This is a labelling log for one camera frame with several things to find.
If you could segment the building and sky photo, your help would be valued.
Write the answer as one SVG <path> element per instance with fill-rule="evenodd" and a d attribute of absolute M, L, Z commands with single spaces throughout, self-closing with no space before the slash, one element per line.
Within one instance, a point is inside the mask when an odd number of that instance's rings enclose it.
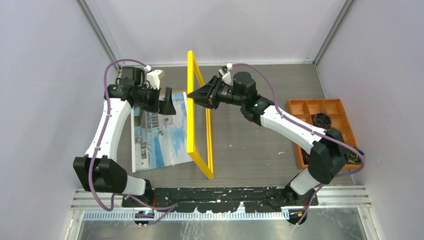
<path fill-rule="evenodd" d="M 131 121 L 133 173 L 192 162 L 187 153 L 187 93 L 173 93 L 175 115 L 162 115 L 134 107 Z"/>

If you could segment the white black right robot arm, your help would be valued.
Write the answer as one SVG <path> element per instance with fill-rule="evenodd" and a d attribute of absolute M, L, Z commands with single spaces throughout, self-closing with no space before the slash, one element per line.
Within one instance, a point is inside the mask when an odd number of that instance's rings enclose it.
<path fill-rule="evenodd" d="M 348 150 L 338 129 L 325 130 L 286 113 L 258 94 L 248 72 L 237 72 L 231 84 L 215 75 L 188 97 L 206 109 L 217 109 L 220 103 L 239 106 L 245 119 L 283 135 L 309 155 L 307 168 L 282 190 L 279 199 L 285 203 L 299 205 L 310 190 L 329 184 L 348 163 Z"/>

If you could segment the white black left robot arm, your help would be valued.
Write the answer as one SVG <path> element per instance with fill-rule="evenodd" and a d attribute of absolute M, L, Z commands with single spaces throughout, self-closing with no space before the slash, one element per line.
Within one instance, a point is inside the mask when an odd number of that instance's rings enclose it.
<path fill-rule="evenodd" d="M 102 116 L 84 156 L 76 157 L 73 169 L 86 191 L 134 195 L 141 207 L 153 202 L 150 182 L 127 174 L 117 163 L 117 150 L 125 122 L 134 107 L 161 115 L 175 115 L 172 88 L 161 95 L 163 70 L 123 66 L 115 83 L 106 88 Z"/>

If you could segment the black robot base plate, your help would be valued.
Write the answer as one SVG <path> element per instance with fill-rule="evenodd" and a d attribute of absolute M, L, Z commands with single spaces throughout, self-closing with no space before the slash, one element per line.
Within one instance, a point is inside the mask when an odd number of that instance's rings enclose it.
<path fill-rule="evenodd" d="M 176 213 L 234 213 L 244 208 L 245 213 L 276 213 L 282 207 L 305 208 L 315 193 L 310 189 L 304 196 L 295 196 L 285 188 L 259 187 L 157 187 L 141 196 L 125 197 L 122 207 L 137 208 L 140 200 L 152 207 L 162 208 L 176 204 Z"/>

